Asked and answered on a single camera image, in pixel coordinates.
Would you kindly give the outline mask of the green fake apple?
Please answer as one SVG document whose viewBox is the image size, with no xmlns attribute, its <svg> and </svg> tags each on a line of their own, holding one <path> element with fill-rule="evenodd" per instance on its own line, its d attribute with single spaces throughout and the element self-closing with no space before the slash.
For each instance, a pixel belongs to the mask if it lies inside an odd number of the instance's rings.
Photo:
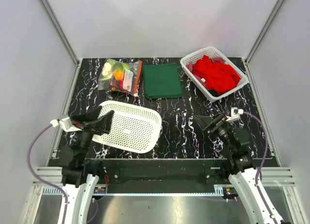
<svg viewBox="0 0 310 224">
<path fill-rule="evenodd" d="M 131 69 L 131 66 L 129 64 L 126 64 L 126 63 L 122 63 L 122 67 L 124 70 L 130 70 Z"/>
</svg>

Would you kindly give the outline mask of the orange fake mango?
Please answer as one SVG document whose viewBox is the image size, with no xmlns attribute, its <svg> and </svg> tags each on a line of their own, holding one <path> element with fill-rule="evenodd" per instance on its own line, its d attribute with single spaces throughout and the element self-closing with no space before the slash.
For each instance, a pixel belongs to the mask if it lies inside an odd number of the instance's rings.
<svg viewBox="0 0 310 224">
<path fill-rule="evenodd" d="M 124 72 L 123 71 L 114 71 L 114 78 L 117 81 L 122 81 L 124 79 Z"/>
</svg>

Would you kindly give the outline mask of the clear zip top bag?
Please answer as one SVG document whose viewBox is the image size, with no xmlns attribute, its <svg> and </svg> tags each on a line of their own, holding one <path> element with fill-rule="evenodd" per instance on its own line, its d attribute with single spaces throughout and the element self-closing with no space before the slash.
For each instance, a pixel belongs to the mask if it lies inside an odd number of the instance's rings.
<svg viewBox="0 0 310 224">
<path fill-rule="evenodd" d="M 137 97 L 141 72 L 141 60 L 124 63 L 107 59 L 98 80 L 98 89 L 127 93 Z"/>
</svg>

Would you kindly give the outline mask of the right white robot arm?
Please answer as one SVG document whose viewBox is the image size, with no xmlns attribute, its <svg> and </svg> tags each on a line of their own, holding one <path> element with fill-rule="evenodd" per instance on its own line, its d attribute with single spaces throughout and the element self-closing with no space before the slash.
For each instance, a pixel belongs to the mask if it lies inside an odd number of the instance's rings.
<svg viewBox="0 0 310 224">
<path fill-rule="evenodd" d="M 262 166 L 256 168 L 249 152 L 248 131 L 233 130 L 230 123 L 240 118 L 242 111 L 233 109 L 227 117 L 218 114 L 214 117 L 195 116 L 194 120 L 207 135 L 218 137 L 228 148 L 227 160 L 223 163 L 220 178 L 235 188 L 251 224 L 284 224 L 265 191 L 260 178 Z"/>
</svg>

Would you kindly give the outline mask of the red fake pepper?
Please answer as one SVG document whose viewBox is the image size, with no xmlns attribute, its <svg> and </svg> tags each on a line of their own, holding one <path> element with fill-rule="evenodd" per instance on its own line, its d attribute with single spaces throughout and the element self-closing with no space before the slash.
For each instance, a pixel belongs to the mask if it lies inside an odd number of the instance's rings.
<svg viewBox="0 0 310 224">
<path fill-rule="evenodd" d="M 110 85 L 109 88 L 111 91 L 124 91 L 123 88 L 123 81 L 117 81 L 117 80 L 113 80 Z"/>
</svg>

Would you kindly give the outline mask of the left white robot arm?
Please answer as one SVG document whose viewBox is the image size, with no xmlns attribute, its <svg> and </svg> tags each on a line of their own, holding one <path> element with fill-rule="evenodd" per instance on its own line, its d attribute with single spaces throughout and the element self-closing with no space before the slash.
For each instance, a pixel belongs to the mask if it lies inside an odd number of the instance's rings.
<svg viewBox="0 0 310 224">
<path fill-rule="evenodd" d="M 91 198 L 97 183 L 105 176 L 101 162 L 86 159 L 94 135 L 109 134 L 114 110 L 100 115 L 99 106 L 82 115 L 58 119 L 65 132 L 76 132 L 77 138 L 71 144 L 61 147 L 59 161 L 62 168 L 62 204 L 58 223 L 85 224 Z"/>
</svg>

